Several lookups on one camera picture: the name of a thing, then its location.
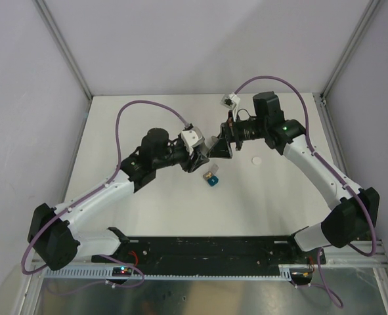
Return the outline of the white bottle cap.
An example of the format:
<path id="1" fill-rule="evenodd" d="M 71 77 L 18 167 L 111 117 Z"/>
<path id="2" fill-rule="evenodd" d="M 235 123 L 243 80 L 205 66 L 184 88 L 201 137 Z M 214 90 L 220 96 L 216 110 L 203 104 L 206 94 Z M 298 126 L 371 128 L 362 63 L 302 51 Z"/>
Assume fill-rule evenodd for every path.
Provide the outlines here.
<path id="1" fill-rule="evenodd" d="M 254 165 L 260 165 L 262 163 L 262 159 L 260 157 L 255 156 L 252 158 L 251 162 Z"/>

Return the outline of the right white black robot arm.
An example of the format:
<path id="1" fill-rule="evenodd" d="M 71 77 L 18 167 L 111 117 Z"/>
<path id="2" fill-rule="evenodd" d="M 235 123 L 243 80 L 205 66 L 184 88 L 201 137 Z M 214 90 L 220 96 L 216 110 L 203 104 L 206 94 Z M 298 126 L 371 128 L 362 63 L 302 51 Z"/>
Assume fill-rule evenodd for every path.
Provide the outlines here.
<path id="1" fill-rule="evenodd" d="M 240 99 L 230 93 L 221 103 L 229 109 L 227 120 L 221 124 L 208 156 L 232 157 L 232 145 L 237 151 L 247 140 L 263 139 L 267 146 L 292 162 L 312 182 L 327 203 L 330 213 L 320 223 L 292 234 L 287 246 L 291 261 L 302 263 L 311 250 L 334 246 L 342 248 L 366 233 L 376 240 L 375 226 L 379 208 L 379 194 L 374 188 L 362 188 L 326 161 L 311 146 L 307 129 L 295 119 L 286 119 L 274 92 L 253 96 L 255 113 L 246 120 L 238 117 Z"/>

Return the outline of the white pill bottle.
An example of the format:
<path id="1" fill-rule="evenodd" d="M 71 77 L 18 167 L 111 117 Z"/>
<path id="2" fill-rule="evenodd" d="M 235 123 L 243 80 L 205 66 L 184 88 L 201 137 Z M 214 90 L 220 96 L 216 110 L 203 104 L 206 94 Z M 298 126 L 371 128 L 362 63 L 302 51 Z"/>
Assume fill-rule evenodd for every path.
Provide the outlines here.
<path id="1" fill-rule="evenodd" d="M 216 136 L 211 136 L 209 138 L 206 138 L 205 140 L 205 146 L 206 146 L 206 155 L 208 156 L 210 152 L 212 151 L 212 148 L 214 145 L 218 142 L 218 138 Z"/>

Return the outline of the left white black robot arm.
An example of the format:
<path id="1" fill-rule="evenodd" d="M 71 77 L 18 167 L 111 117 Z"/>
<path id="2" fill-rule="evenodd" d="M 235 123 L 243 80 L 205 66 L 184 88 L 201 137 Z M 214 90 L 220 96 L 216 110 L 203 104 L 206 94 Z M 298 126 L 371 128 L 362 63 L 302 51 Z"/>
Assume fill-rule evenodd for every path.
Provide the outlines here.
<path id="1" fill-rule="evenodd" d="M 124 261 L 129 255 L 126 236 L 115 227 L 101 232 L 82 232 L 81 228 L 101 210 L 132 196 L 152 182 L 159 169 L 180 165 L 194 172 L 209 160 L 203 155 L 204 137 L 199 128 L 189 126 L 175 140 L 161 128 L 153 128 L 140 146 L 118 161 L 111 177 L 75 201 L 49 207 L 39 205 L 33 212 L 28 242 L 51 270 L 60 270 L 75 258 L 108 255 Z"/>

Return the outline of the blue pill box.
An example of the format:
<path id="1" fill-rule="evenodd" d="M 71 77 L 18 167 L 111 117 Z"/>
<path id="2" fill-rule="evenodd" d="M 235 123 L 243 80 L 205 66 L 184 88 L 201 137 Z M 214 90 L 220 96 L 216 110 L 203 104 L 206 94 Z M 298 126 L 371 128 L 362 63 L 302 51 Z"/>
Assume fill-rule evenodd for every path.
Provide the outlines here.
<path id="1" fill-rule="evenodd" d="M 212 177 L 207 179 L 207 183 L 210 185 L 210 187 L 214 187 L 216 184 L 219 183 L 219 179 L 217 176 L 213 175 Z"/>

